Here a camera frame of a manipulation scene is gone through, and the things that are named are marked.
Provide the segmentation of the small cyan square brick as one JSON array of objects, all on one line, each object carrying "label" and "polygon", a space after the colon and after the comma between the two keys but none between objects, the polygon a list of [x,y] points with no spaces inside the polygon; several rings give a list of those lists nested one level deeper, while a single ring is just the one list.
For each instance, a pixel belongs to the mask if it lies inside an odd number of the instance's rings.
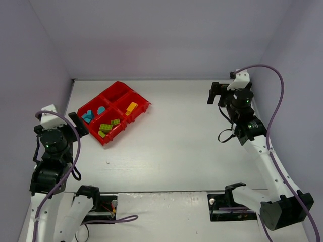
[{"label": "small cyan square brick", "polygon": [[90,124],[90,122],[94,119],[94,113],[93,111],[90,109],[90,110],[87,110],[86,113],[84,113],[81,118],[87,123],[87,124]]}]

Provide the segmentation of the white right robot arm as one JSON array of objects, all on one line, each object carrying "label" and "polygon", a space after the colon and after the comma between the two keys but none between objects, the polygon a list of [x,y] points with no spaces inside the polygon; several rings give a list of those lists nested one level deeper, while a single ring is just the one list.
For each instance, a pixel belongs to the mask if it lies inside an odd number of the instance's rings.
[{"label": "white right robot arm", "polygon": [[209,90],[208,104],[219,96],[218,107],[225,108],[225,118],[230,122],[231,137],[252,156],[268,190],[268,196],[247,187],[243,182],[227,185],[225,199],[230,207],[245,206],[256,212],[265,226],[275,231],[304,221],[306,210],[314,204],[310,193],[303,193],[283,168],[271,143],[267,141],[267,129],[251,107],[251,85],[229,89],[229,84],[213,82]]}]

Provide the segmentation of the green curved lego piece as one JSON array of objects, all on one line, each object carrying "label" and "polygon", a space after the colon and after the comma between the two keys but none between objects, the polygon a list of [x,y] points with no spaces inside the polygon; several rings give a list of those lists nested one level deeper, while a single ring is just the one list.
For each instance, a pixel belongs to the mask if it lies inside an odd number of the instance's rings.
[{"label": "green curved lego piece", "polygon": [[98,134],[101,138],[104,138],[106,134],[103,131],[98,131]]}]

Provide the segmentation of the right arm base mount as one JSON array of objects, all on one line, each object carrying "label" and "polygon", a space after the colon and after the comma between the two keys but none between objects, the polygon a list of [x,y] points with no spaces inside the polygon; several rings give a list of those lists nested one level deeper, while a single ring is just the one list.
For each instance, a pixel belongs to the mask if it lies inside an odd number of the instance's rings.
[{"label": "right arm base mount", "polygon": [[211,222],[241,222],[257,220],[254,211],[240,204],[230,204],[224,193],[207,194]]}]

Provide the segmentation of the cyan green red brick stack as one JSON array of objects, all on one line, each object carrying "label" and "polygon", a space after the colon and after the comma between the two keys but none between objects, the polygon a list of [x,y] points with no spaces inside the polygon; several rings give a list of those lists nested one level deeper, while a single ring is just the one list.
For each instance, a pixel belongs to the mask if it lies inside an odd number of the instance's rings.
[{"label": "cyan green red brick stack", "polygon": [[99,130],[103,132],[109,132],[112,129],[113,129],[113,125],[110,125],[110,124],[100,124],[99,126]]}]

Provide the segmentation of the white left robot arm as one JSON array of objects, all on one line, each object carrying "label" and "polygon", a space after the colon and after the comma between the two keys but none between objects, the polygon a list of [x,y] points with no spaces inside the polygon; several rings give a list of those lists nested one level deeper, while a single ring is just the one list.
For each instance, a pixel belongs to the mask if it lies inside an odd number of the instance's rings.
[{"label": "white left robot arm", "polygon": [[31,178],[31,214],[27,241],[72,241],[86,215],[100,203],[98,187],[82,185],[75,194],[75,201],[58,230],[56,221],[68,177],[81,178],[75,171],[81,152],[81,137],[89,133],[83,121],[72,112],[69,118],[50,110],[36,113],[41,122],[35,126],[37,146],[45,152],[38,160]]}]

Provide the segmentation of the pale yellow lego brick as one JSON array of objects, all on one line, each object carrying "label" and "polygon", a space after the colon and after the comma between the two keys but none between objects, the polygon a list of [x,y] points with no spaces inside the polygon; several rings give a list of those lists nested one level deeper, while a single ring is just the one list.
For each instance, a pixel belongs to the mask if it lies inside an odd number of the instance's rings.
[{"label": "pale yellow lego brick", "polygon": [[126,111],[127,112],[132,112],[138,107],[138,104],[135,102],[131,102],[130,105],[127,107]]}]

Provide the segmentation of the lime green lego brick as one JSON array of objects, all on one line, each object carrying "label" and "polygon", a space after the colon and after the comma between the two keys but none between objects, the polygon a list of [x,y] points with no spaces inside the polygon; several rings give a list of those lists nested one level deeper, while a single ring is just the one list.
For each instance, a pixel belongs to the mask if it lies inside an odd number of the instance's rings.
[{"label": "lime green lego brick", "polygon": [[115,126],[115,125],[119,125],[121,122],[119,119],[114,119],[114,120],[111,120],[111,125]]}]

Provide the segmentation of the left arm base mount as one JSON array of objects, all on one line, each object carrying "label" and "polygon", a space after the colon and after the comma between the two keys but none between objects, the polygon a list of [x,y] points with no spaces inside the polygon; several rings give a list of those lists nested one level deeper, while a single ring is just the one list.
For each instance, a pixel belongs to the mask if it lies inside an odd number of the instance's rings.
[{"label": "left arm base mount", "polygon": [[101,194],[99,204],[87,213],[81,224],[115,224],[117,205],[117,194]]}]

